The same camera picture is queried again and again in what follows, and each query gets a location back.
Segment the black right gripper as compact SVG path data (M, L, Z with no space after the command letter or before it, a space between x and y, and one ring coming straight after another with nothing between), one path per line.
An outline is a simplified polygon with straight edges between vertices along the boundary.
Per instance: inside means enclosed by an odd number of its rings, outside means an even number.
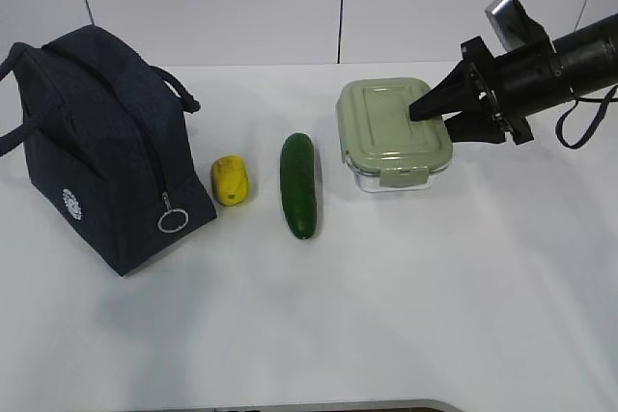
M533 139L527 117L549 108L560 72L550 39L494 57L479 37L461 46L463 64L409 106L413 122L446 117L453 143Z

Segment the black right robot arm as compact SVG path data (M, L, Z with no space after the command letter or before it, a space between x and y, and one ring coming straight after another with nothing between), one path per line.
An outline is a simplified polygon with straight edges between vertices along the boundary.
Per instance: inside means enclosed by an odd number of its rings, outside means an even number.
M533 140L528 117L569 101L592 101L599 109L582 137L587 143L617 97L617 17L611 15L558 40L540 25L533 41L493 55L480 37L462 43L462 58L451 72L409 107L414 122L445 116L452 142L521 145Z

